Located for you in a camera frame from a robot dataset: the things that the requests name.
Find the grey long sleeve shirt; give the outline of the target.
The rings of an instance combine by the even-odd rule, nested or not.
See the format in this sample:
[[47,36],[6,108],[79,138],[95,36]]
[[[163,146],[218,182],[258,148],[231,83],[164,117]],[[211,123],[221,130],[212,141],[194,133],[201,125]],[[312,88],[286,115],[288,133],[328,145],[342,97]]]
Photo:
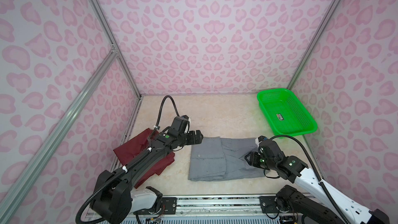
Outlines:
[[245,156],[257,151],[254,138],[203,138],[192,146],[188,180],[226,181],[264,176],[264,171],[250,166]]

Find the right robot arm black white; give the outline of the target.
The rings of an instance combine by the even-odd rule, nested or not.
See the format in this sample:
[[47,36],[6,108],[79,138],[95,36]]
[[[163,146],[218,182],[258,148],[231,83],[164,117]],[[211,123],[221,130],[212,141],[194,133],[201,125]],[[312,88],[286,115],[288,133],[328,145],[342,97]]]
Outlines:
[[295,156],[281,151],[266,154],[252,151],[244,159],[255,168],[275,171],[279,178],[306,190],[314,199],[285,185],[276,194],[273,207],[278,212],[295,212],[319,224],[388,224],[389,217],[380,209],[374,211],[350,199],[324,180],[318,180],[313,169]]

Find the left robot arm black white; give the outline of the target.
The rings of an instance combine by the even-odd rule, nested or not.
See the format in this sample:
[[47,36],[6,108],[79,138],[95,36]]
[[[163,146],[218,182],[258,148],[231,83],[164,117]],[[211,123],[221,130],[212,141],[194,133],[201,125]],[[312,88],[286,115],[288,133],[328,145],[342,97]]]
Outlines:
[[82,224],[82,215],[88,207],[99,214],[94,224],[107,221],[110,224],[122,223],[130,212],[142,209],[157,210],[162,195],[149,188],[131,194],[137,182],[160,160],[167,157],[177,147],[201,144],[201,131],[192,131],[187,115],[175,117],[171,126],[154,137],[151,145],[139,153],[129,163],[113,172],[103,171],[97,178],[93,194],[83,203],[76,214],[75,222]]

